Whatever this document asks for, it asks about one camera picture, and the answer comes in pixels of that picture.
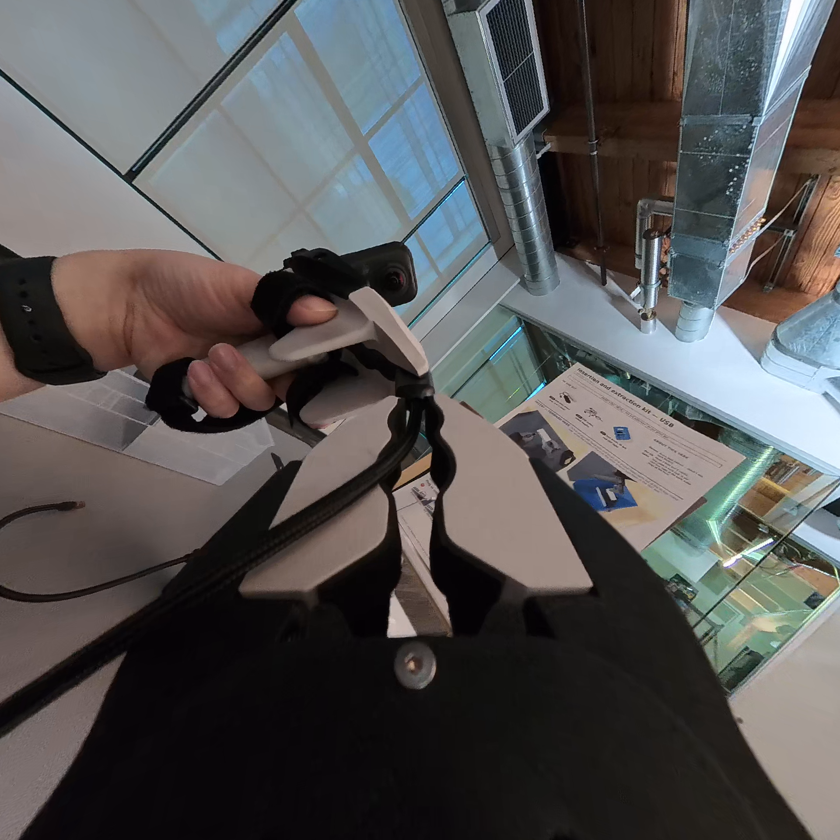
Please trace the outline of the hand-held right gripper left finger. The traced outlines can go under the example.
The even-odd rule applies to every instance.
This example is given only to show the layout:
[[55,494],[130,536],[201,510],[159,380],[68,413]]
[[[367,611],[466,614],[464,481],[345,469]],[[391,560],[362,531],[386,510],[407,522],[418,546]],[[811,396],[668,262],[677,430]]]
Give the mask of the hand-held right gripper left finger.
[[[403,403],[386,397],[339,425],[302,460],[272,525],[338,489],[373,465],[403,420]],[[386,635],[402,572],[392,496],[380,481],[347,510],[248,572],[244,598],[329,604],[357,635]]]

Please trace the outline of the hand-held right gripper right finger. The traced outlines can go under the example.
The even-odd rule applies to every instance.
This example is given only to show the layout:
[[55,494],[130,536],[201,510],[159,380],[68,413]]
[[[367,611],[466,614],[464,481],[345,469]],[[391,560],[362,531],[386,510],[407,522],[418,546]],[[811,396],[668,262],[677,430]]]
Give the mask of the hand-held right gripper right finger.
[[444,395],[427,403],[437,488],[430,571],[455,635],[477,635],[498,604],[588,595],[593,582],[531,459]]

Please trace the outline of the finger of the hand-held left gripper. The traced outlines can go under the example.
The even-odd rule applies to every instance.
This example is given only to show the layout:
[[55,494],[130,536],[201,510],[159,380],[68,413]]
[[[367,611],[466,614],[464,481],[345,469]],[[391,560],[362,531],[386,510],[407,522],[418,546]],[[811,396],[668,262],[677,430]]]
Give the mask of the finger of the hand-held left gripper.
[[421,377],[429,373],[425,351],[404,321],[384,298],[373,289],[351,292],[349,301],[372,325],[371,338],[362,343],[380,352],[399,369]]
[[311,428],[329,427],[394,394],[391,382],[335,382],[309,400],[299,418]]

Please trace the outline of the clear plastic bin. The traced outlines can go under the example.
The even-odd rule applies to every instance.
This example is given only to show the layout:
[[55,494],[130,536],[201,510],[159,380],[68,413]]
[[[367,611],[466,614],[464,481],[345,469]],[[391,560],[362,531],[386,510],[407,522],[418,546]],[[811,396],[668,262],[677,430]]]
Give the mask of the clear plastic bin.
[[1,413],[216,486],[274,447],[261,419],[224,434],[166,426],[145,405],[149,386],[125,371],[67,386],[45,385],[1,405]]

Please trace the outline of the person's left hand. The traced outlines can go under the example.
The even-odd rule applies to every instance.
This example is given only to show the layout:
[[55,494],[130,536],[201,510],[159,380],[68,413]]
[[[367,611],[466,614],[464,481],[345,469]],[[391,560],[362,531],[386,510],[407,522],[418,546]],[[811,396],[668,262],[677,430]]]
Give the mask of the person's left hand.
[[264,333],[250,307],[260,276],[168,250],[97,250],[59,257],[52,285],[66,324],[100,371],[134,365],[152,375],[191,358],[185,380],[207,415],[263,412],[293,374],[262,379],[238,346]]

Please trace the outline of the frosted glass window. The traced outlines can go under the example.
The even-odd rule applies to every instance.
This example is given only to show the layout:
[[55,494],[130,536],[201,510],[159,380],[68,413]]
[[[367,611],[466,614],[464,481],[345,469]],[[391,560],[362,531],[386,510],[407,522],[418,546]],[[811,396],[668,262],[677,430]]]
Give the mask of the frosted glass window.
[[489,238],[401,2],[2,2],[2,69],[214,255],[401,241],[412,321]]

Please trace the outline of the wooden instruction board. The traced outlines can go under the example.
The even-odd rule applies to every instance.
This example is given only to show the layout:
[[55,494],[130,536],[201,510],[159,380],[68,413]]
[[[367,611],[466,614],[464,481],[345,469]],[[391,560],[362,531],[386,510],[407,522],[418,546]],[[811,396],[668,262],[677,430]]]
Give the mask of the wooden instruction board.
[[[640,396],[574,364],[498,423],[528,458],[537,459],[638,551],[708,500],[744,456],[704,436]],[[482,531],[501,524],[493,507],[514,490],[512,467],[491,467],[469,491],[467,513]],[[426,473],[396,492],[402,546],[429,566],[438,489]]]

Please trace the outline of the silver pipe fitting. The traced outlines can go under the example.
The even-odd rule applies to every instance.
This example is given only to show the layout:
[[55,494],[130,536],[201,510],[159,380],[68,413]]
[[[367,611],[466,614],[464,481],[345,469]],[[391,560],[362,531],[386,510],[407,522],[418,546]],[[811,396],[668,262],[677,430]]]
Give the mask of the silver pipe fitting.
[[652,334],[658,325],[657,304],[663,270],[665,240],[670,228],[653,227],[656,218],[673,217],[672,198],[642,198],[637,203],[634,259],[639,270],[638,283],[630,295],[639,317],[639,329]]

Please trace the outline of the black wristband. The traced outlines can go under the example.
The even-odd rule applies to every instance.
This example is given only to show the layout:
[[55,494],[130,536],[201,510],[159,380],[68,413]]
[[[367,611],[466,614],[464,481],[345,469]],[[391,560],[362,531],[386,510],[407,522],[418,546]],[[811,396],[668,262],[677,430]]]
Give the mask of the black wristband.
[[56,258],[4,259],[1,323],[18,373],[41,385],[94,382],[106,375],[72,336],[52,283]]

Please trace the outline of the round duct with grille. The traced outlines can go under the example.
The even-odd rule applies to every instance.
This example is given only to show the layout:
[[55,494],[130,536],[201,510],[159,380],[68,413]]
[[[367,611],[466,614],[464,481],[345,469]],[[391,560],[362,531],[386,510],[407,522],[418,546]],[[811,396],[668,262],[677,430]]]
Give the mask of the round duct with grille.
[[533,131],[550,110],[531,1],[443,2],[490,165],[533,296],[560,282]]

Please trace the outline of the grey duct hood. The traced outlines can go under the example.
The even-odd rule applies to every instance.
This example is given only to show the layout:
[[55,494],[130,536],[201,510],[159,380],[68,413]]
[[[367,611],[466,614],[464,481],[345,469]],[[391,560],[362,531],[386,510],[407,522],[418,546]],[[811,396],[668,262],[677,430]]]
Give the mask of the grey duct hood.
[[839,402],[839,286],[780,322],[761,367],[804,390]]

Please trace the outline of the rectangular metal air duct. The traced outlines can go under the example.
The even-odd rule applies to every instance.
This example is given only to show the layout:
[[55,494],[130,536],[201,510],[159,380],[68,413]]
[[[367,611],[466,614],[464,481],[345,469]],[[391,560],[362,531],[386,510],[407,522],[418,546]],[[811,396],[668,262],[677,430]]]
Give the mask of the rectangular metal air duct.
[[684,343],[744,282],[834,1],[691,1],[668,294]]

